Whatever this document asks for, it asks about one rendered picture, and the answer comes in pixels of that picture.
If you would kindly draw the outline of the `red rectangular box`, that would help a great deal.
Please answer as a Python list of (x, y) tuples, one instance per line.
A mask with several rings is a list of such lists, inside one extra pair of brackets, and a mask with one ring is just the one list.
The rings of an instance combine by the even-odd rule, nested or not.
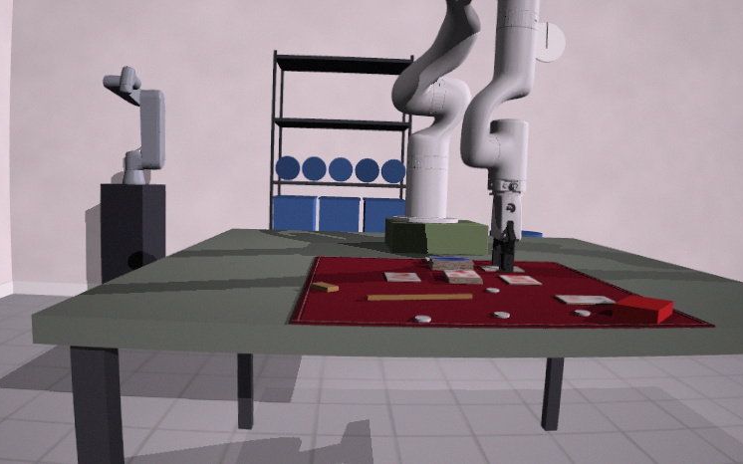
[(613, 317), (659, 324), (672, 314), (673, 301), (629, 296), (614, 303)]

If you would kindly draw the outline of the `tan flat block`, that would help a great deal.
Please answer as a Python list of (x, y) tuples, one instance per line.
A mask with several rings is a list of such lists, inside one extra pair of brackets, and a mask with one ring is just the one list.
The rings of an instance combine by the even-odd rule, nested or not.
[(335, 292), (339, 290), (339, 286), (318, 282), (318, 283), (311, 283), (311, 288), (317, 289), (324, 292)]

